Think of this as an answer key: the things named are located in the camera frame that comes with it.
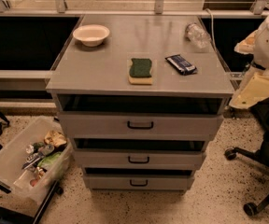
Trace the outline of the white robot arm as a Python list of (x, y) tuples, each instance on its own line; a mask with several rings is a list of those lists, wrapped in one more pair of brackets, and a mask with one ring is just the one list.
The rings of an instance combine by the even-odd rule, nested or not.
[(234, 51), (252, 54), (253, 61), (239, 88), (234, 92), (229, 106), (248, 109), (269, 98), (269, 15), (257, 30), (236, 44)]

